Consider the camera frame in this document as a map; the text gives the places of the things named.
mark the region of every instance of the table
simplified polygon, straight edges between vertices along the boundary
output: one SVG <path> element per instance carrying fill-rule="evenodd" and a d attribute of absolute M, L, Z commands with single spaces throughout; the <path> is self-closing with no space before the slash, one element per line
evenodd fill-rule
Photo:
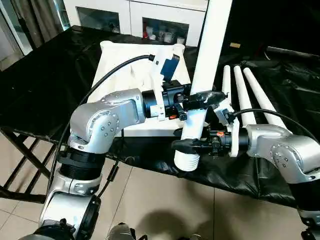
<path fill-rule="evenodd" d="M 157 41 L 130 35 L 73 26 L 0 73 L 1 132 L 33 162 L 39 169 L 39 174 L 48 176 L 49 170 L 44 168 L 46 159 L 43 162 L 35 159 L 33 154 L 30 154 L 32 149 L 27 149 L 22 142 L 26 136 L 31 136 L 36 140 L 57 143 L 63 126 L 81 98 L 91 88 L 101 55 L 100 42 L 103 40 L 158 44 Z M 184 58 L 192 79 L 197 49 L 187 47 Z M 222 68 L 225 64 L 250 67 L 275 108 L 298 120 L 320 138 L 319 67 L 311 63 L 253 60 L 239 54 L 222 54 L 215 78 L 218 90 L 221 89 Z M 234 81 L 231 87 L 236 89 Z M 232 96 L 232 99 L 237 99 L 237 95 Z M 258 103 L 252 101 L 252 105 L 257 107 Z M 239 109 L 236 102 L 233 107 Z M 263 123 L 264 116 L 256 116 L 258 122 Z M 207 121 L 219 127 L 212 112 L 208 113 Z M 287 126 L 294 133 L 301 134 L 294 125 Z M 288 186 L 268 161 L 245 154 L 238 158 L 205 155 L 201 157 L 197 170 L 183 172 L 175 167 L 173 161 L 174 151 L 170 144 L 175 139 L 125 137 L 121 154 L 131 156 L 124 160 L 131 166 L 295 207 L 295 200 Z M 117 151 L 118 142 L 117 139 L 114 141 L 111 153 Z M 8 192 L 5 186 L 0 188 L 0 197 L 31 202 L 43 202 L 45 198 L 44 195 L 30 195 L 29 192 Z"/>

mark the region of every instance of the white pipe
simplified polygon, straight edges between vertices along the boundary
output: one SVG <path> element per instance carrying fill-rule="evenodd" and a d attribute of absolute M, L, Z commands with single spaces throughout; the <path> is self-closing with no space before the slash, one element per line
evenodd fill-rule
<path fill-rule="evenodd" d="M 231 73 L 229 65 L 225 65 L 223 68 L 222 92 L 228 95 L 227 99 L 231 104 Z"/>
<path fill-rule="evenodd" d="M 238 92 L 239 104 L 240 109 L 252 109 L 250 98 L 247 92 L 244 76 L 242 75 L 240 66 L 234 67 L 234 76 L 235 76 L 235 83 L 236 89 Z M 256 118 L 253 112 L 247 112 L 241 115 L 242 118 L 242 125 L 243 127 L 249 124 L 257 124 Z"/>
<path fill-rule="evenodd" d="M 218 61 L 224 42 L 232 0 L 210 0 L 207 8 L 199 54 L 190 94 L 210 91 L 214 85 Z M 199 139 L 207 110 L 190 110 L 184 122 L 181 139 Z M 199 162 L 198 154 L 175 151 L 174 163 L 183 171 L 193 171 Z"/>
<path fill-rule="evenodd" d="M 246 67 L 243 70 L 243 73 L 244 73 L 246 79 L 248 80 L 250 87 L 252 88 L 252 91 L 253 91 L 255 98 L 257 99 L 260 107 L 262 109 L 268 109 L 268 110 L 276 112 L 275 107 L 270 102 L 268 96 L 266 95 L 265 91 L 262 89 L 262 87 L 258 83 L 257 79 L 255 78 L 254 74 L 251 72 L 250 68 Z M 265 118 L 269 124 L 277 125 L 277 126 L 282 127 L 284 129 L 287 128 L 280 117 L 275 116 L 275 115 L 271 115 L 268 113 L 265 113 L 264 115 L 265 115 Z"/>

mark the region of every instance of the curtain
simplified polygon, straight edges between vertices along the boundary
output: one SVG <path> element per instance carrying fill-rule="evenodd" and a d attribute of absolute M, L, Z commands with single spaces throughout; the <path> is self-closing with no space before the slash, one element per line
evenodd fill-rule
<path fill-rule="evenodd" d="M 11 0 L 21 16 L 35 47 L 39 47 L 63 31 L 54 0 Z"/>

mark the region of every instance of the tile floor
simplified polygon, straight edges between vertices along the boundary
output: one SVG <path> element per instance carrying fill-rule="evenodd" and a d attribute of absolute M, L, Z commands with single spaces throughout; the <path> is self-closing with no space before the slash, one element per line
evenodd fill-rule
<path fill-rule="evenodd" d="M 30 145 L 32 138 L 26 140 Z M 34 154 L 43 159 L 51 144 L 40 142 Z M 4 184 L 21 154 L 0 135 L 0 184 Z M 107 160 L 108 174 L 113 162 Z M 11 190 L 23 191 L 36 169 L 27 162 Z M 39 179 L 33 193 L 45 192 Z M 37 228 L 41 204 L 0 198 L 0 240 L 17 240 Z M 254 200 L 185 179 L 120 164 L 115 181 L 102 196 L 92 240 L 105 240 L 120 222 L 150 240 L 177 240 L 200 234 L 208 240 L 299 240 L 305 227 L 295 209 Z"/>

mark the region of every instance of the black cable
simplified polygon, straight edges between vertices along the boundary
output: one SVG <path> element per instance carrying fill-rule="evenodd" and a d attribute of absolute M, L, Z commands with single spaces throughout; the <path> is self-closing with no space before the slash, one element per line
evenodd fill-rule
<path fill-rule="evenodd" d="M 147 235 L 143 235 L 143 236 L 140 237 L 138 240 L 148 240 L 148 236 L 147 236 Z"/>
<path fill-rule="evenodd" d="M 87 98 L 107 79 L 109 78 L 112 74 L 114 74 L 116 71 L 118 71 L 119 69 L 123 68 L 124 66 L 131 64 L 135 61 L 141 60 L 141 59 L 149 59 L 150 61 L 153 61 L 155 59 L 155 56 L 150 54 L 150 55 L 141 55 L 141 56 L 136 56 L 134 58 L 131 58 L 121 64 L 119 64 L 118 66 L 116 66 L 115 68 L 113 68 L 111 71 L 109 71 L 106 75 L 104 75 L 88 92 L 87 94 L 83 97 L 83 99 L 80 101 L 80 103 L 78 104 L 78 106 L 80 106 L 81 104 L 83 104 Z M 46 193 L 49 193 L 49 189 L 51 187 L 52 181 L 54 179 L 54 174 L 55 174 L 55 169 L 56 169 L 56 165 L 57 165 L 57 161 L 58 161 L 58 152 L 60 151 L 60 148 L 62 146 L 64 137 L 69 129 L 69 125 L 70 125 L 70 120 L 67 123 L 67 125 L 65 126 L 61 138 L 58 142 L 58 145 L 56 147 L 55 153 L 54 153 L 54 158 L 53 158 L 53 162 L 52 162 L 52 166 L 51 166 L 51 173 L 50 173 L 50 177 L 49 177 L 49 181 L 48 181 L 48 185 L 47 185 L 47 190 Z"/>
<path fill-rule="evenodd" d="M 110 173 L 106 179 L 106 183 L 104 184 L 103 188 L 101 189 L 100 193 L 97 196 L 98 198 L 101 198 L 102 194 L 104 194 L 108 185 L 115 179 L 115 176 L 116 176 L 118 169 L 119 169 L 119 167 L 118 167 L 119 161 L 120 161 L 120 158 L 118 158 L 115 161 L 115 164 L 112 166 Z"/>
<path fill-rule="evenodd" d="M 236 111 L 234 113 L 232 113 L 232 116 L 233 117 L 237 117 L 237 116 L 240 116 L 241 114 L 245 114 L 245 113 L 250 113 L 250 112 L 262 112 L 262 113 L 267 113 L 267 114 L 271 114 L 271 115 L 275 115 L 275 116 L 278 116 L 280 118 L 283 118 L 283 119 L 286 119 L 288 120 L 289 122 L 297 125 L 299 128 L 301 128 L 310 138 L 312 138 L 313 140 L 315 140 L 317 143 L 318 140 L 317 138 L 308 130 L 306 129 L 304 126 L 302 126 L 300 123 L 298 123 L 297 121 L 293 120 L 292 118 L 286 116 L 286 115 L 283 115 L 279 112 L 276 112 L 276 111 L 272 111 L 272 110 L 268 110 L 268 109 L 263 109 L 263 108 L 249 108 L 249 109 L 243 109 L 243 110 L 240 110 L 240 111 Z"/>

